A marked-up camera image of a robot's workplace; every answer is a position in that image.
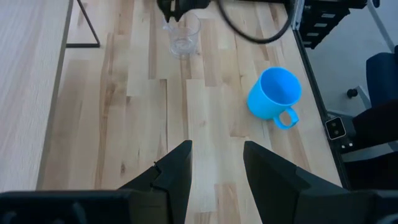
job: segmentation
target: light wood surface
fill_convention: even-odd
[[[184,139],[193,140],[187,223],[261,222],[243,164],[248,139],[340,185],[291,30],[270,45],[250,44],[225,26],[212,3],[194,11],[202,24],[197,52],[179,61],[170,55],[155,1],[85,6],[103,47],[67,50],[43,189],[116,189]],[[229,10],[259,35],[272,35],[286,20],[281,4]],[[90,38],[80,16],[75,7],[70,39]],[[246,106],[270,66],[289,69],[302,84],[294,106],[300,122],[288,131]]]
[[[71,11],[72,0],[0,0],[0,192],[41,178]]]

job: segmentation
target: glass cup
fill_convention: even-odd
[[[178,59],[185,60],[195,53],[200,31],[199,18],[193,12],[187,12],[179,22],[172,17],[165,29],[169,31],[170,53]]]

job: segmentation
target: mug handle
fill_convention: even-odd
[[[279,116],[274,118],[275,124],[283,130],[288,130],[289,128],[295,126],[295,124],[299,121],[299,117],[297,116],[297,113],[292,109],[292,108],[287,108],[286,112],[290,115],[290,117],[292,118],[292,123],[288,126],[282,124],[282,122],[280,121]]]

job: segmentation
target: black cable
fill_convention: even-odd
[[[223,17],[223,19],[225,20],[225,22],[227,23],[227,25],[229,25],[229,27],[232,30],[234,30],[238,35],[240,35],[242,38],[244,38],[250,42],[256,43],[256,44],[269,44],[269,43],[281,38],[286,33],[289,26],[292,24],[292,21],[294,18],[294,9],[295,9],[294,2],[295,2],[295,0],[290,0],[290,3],[291,3],[290,11],[287,15],[287,21],[286,21],[285,25],[282,27],[282,29],[278,33],[276,33],[274,36],[272,36],[268,39],[258,39],[255,37],[251,37],[251,36],[245,34],[243,31],[236,28],[236,26],[231,22],[231,20],[227,16],[227,13],[225,12],[225,9],[222,6],[221,2],[222,2],[222,0],[216,0],[218,10],[220,11],[220,14]]]

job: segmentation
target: black bracket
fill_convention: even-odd
[[[93,33],[93,35],[94,35],[94,38],[95,38],[96,43],[95,43],[95,44],[91,44],[91,43],[87,43],[87,44],[81,44],[81,43],[77,43],[77,44],[67,44],[67,48],[100,48],[100,47],[101,47],[100,40],[99,40],[99,38],[98,38],[98,36],[97,36],[97,33],[96,33],[95,30],[94,30],[93,25],[91,24],[90,19],[89,19],[88,16],[87,16],[87,12],[86,12],[85,7],[84,7],[83,4],[81,3],[81,0],[77,0],[77,3],[79,4],[80,9],[81,9],[81,11],[82,11],[84,17],[85,17],[86,20],[87,20],[88,26],[90,27],[90,29],[91,29],[91,31],[92,31],[92,33]]]

